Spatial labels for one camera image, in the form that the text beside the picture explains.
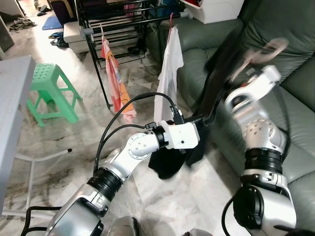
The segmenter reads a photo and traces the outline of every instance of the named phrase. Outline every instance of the green plastic stool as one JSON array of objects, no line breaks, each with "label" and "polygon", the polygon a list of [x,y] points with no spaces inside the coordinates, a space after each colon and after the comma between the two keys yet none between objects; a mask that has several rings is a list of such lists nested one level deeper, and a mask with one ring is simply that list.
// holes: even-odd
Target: green plastic stool
[{"label": "green plastic stool", "polygon": [[[57,86],[57,80],[61,76],[67,88],[59,88]],[[37,64],[35,67],[33,80],[31,84],[31,91],[38,91],[38,99],[35,104],[32,104],[30,99],[27,100],[27,106],[32,112],[34,118],[38,122],[38,126],[44,127],[43,119],[65,117],[70,123],[76,123],[78,117],[74,112],[74,106],[77,99],[82,100],[82,97],[78,94],[75,88],[72,86],[69,79],[58,65],[54,64]],[[69,104],[64,97],[62,91],[72,91],[73,100],[72,104]],[[37,111],[40,100],[47,104],[53,100],[59,107],[60,112],[40,114]]]}]

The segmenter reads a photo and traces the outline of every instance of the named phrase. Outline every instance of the marble floor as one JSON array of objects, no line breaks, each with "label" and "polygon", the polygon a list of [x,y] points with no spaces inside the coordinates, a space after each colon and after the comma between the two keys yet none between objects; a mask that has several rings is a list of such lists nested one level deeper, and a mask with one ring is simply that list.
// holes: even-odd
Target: marble floor
[{"label": "marble floor", "polygon": [[[6,55],[8,58],[32,55],[38,63],[57,63],[83,97],[83,102],[75,107],[79,117],[76,124],[57,118],[46,121],[46,126],[41,128],[30,113],[25,114],[17,145],[18,153],[43,157],[67,148],[73,149],[73,152],[61,158],[36,165],[32,206],[61,206],[91,177],[99,139],[114,115],[106,107],[90,53],[75,55],[69,48],[59,49],[50,45],[51,39],[47,37],[59,31],[41,30],[50,14],[32,17],[37,27],[12,33],[15,45]],[[142,63],[138,60],[120,66],[122,80],[131,97],[155,91],[159,71],[160,67],[149,56]],[[107,87],[105,71],[101,72],[101,76]],[[146,124],[152,121],[153,104],[153,98],[134,102],[137,117],[133,122]],[[190,113],[180,96],[178,104],[184,114]],[[120,117],[112,129],[124,123]],[[111,150],[124,146],[134,132],[134,128],[125,129],[113,136],[104,147],[100,162]],[[215,236],[224,235],[221,212],[239,187],[239,181],[218,150],[209,144],[200,162],[191,169],[182,167],[169,180],[160,180],[147,166],[148,160],[143,161],[117,193],[102,219],[105,227],[102,235],[107,235],[114,220],[125,215],[139,220],[143,236],[180,236],[192,228],[207,230]],[[29,173],[29,163],[15,159],[5,208],[24,209]],[[1,216],[0,235],[19,236],[24,220],[23,217]],[[237,225],[231,207],[226,224],[232,235],[248,235]],[[31,225],[47,226],[47,220],[33,218]]]}]

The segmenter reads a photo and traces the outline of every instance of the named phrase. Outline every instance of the black metal rack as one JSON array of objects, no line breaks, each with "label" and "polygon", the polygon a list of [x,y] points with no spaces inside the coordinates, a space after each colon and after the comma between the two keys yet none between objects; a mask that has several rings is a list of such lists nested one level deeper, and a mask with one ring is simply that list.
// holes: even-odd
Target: black metal rack
[{"label": "black metal rack", "polygon": [[[137,6],[133,9],[124,10],[124,6],[129,4],[136,4]],[[99,53],[102,45],[102,34],[105,33],[106,39],[111,44],[125,41],[126,44],[120,45],[120,47],[129,45],[130,42],[128,43],[127,40],[137,39],[137,43],[133,47],[137,50],[127,50],[124,53],[114,54],[114,56],[117,59],[131,57],[130,60],[124,63],[139,59],[142,60],[145,58],[146,36],[149,32],[148,30],[152,30],[149,27],[149,23],[155,23],[158,35],[159,56],[162,61],[158,24],[163,20],[169,19],[170,16],[158,17],[157,10],[173,5],[158,5],[157,0],[126,0],[112,3],[107,3],[106,0],[75,0],[75,5],[81,36],[86,38],[88,43],[107,108],[110,109],[112,105],[108,102],[98,69],[98,65],[100,69],[105,68],[105,59]],[[181,14],[175,14],[173,18],[179,18],[180,16]]]}]

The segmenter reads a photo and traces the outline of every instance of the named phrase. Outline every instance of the silver robot arm segment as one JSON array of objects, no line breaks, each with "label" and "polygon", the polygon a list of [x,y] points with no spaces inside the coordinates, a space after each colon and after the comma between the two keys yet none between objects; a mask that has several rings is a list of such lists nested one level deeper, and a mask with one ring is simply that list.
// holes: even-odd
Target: silver robot arm segment
[{"label": "silver robot arm segment", "polygon": [[267,66],[225,101],[246,143],[242,187],[233,200],[234,216],[254,236],[284,236],[284,229],[296,224],[292,197],[282,175],[286,138],[259,102],[279,79],[276,67]]},{"label": "silver robot arm segment", "polygon": [[194,123],[168,125],[158,131],[132,135],[123,150],[112,151],[90,180],[83,184],[50,221],[45,236],[99,236],[103,217],[116,192],[132,171],[152,152],[162,147],[187,149],[197,146],[199,135]]}]

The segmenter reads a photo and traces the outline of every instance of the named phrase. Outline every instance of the white box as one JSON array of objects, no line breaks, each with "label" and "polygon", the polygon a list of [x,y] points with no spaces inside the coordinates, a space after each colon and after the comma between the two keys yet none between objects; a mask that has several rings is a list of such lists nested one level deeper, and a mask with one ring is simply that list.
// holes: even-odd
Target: white box
[{"label": "white box", "polygon": [[197,20],[204,24],[233,20],[238,17],[244,0],[203,0],[196,6],[181,0]]}]

